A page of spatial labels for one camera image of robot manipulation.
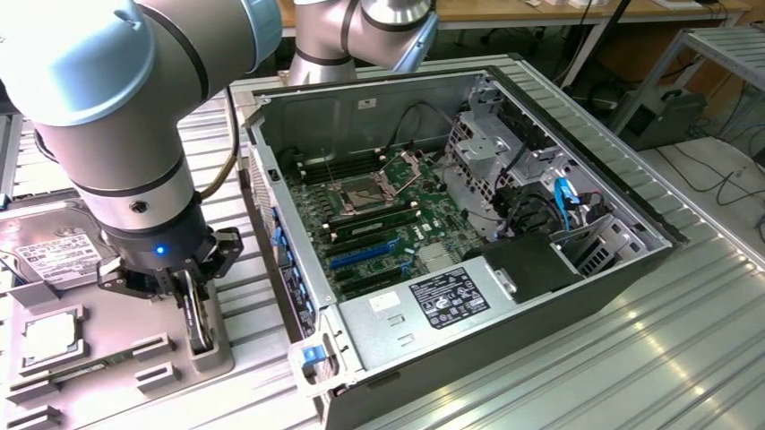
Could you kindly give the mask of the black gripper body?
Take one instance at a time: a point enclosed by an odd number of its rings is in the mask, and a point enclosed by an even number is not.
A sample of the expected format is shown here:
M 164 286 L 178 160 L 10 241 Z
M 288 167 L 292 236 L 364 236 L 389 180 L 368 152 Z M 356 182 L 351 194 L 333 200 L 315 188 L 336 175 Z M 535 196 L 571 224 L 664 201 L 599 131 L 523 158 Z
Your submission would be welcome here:
M 200 208 L 185 208 L 161 225 L 125 230 L 102 227 L 108 241 L 132 266 L 148 270 L 176 268 L 200 260 L 213 247 L 213 237 Z

